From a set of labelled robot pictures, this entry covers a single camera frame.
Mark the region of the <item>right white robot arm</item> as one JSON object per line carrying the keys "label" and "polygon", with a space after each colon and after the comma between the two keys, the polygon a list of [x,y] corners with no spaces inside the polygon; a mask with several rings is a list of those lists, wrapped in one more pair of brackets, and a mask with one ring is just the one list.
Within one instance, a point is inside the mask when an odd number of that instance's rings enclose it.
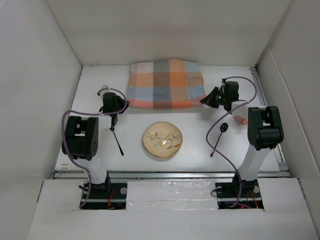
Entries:
{"label": "right white robot arm", "polygon": [[215,87],[200,103],[211,108],[222,106],[227,114],[248,120],[249,147],[243,163],[236,170],[232,182],[217,183],[219,195],[243,197],[258,183],[258,173],[268,154],[284,140],[279,108],[276,106],[253,106],[252,100],[239,99],[239,84],[222,79],[222,86]]}

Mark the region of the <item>checkered orange blue cloth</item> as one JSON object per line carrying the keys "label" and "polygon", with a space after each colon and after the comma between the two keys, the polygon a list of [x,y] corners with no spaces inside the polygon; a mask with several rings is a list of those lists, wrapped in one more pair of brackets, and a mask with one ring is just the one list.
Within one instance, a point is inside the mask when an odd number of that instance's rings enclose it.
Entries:
{"label": "checkered orange blue cloth", "polygon": [[200,64],[180,59],[133,63],[125,96],[133,108],[198,107],[206,97]]}

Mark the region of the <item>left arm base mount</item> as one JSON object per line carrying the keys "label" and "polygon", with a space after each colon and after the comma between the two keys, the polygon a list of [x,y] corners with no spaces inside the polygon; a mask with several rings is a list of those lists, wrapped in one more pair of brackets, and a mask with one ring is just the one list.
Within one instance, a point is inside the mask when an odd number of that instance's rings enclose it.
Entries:
{"label": "left arm base mount", "polygon": [[127,203],[127,183],[111,183],[110,190],[94,189],[86,201],[89,184],[79,185],[82,196],[79,207],[83,210],[125,210]]}

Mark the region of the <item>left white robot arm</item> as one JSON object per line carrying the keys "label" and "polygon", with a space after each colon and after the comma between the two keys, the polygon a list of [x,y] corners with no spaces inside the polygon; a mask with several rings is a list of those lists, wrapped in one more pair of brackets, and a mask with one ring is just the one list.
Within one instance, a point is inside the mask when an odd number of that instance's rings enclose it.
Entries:
{"label": "left white robot arm", "polygon": [[99,147],[99,129],[115,131],[118,115],[130,106],[123,95],[110,92],[106,88],[97,93],[102,99],[102,107],[97,113],[67,111],[61,120],[63,154],[87,174],[87,193],[95,192],[100,198],[111,194],[111,181],[108,171],[96,158]]}

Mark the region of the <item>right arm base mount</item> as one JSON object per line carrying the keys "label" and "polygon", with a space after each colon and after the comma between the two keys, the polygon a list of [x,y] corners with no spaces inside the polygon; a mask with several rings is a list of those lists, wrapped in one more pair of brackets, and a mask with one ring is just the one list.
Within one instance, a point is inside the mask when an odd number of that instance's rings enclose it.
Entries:
{"label": "right arm base mount", "polygon": [[264,209],[262,195],[257,180],[235,182],[216,182],[211,192],[217,198],[219,209]]}

